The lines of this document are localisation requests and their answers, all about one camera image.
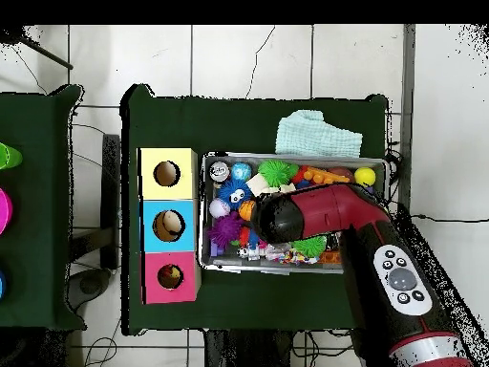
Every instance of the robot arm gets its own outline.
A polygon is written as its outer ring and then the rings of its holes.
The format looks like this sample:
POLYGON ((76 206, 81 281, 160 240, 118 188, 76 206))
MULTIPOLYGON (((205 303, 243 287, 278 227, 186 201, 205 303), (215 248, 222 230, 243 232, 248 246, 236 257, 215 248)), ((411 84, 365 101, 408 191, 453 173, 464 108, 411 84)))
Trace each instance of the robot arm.
POLYGON ((347 292, 367 367, 473 367, 389 216, 360 187, 324 184, 265 197, 251 222, 270 244, 343 231, 347 292))

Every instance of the blue toy cube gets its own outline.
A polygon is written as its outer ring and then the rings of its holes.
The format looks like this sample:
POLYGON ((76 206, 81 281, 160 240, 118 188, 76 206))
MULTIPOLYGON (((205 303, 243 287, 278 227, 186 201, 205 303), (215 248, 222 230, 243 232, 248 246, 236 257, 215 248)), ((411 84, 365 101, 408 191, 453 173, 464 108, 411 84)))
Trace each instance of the blue toy cube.
POLYGON ((146 253, 195 251, 197 202, 195 200, 142 203, 143 251, 146 253))

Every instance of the yellow box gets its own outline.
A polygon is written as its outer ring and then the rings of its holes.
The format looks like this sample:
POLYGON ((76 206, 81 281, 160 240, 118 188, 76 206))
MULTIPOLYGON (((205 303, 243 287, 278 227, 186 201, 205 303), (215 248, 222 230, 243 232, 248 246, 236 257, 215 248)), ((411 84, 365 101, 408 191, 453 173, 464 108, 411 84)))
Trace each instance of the yellow box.
POLYGON ((190 148, 141 148, 142 198, 192 200, 197 198, 197 154, 190 148))

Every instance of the light green towel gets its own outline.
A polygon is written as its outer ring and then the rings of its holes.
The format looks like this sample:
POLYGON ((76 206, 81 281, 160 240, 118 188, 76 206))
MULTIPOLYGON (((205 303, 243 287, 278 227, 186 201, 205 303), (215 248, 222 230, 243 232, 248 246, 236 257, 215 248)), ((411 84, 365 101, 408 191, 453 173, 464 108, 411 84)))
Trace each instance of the light green towel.
POLYGON ((298 110, 280 120, 275 153, 358 158, 361 146, 362 134, 325 123, 321 111, 298 110))

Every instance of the green cup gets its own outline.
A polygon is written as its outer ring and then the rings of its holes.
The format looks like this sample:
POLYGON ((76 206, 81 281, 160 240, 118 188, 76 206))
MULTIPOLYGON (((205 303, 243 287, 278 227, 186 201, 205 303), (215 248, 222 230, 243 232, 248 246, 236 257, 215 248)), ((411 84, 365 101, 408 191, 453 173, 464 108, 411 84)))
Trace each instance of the green cup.
POLYGON ((0 170, 10 169, 22 163, 22 154, 15 148, 0 142, 0 170))

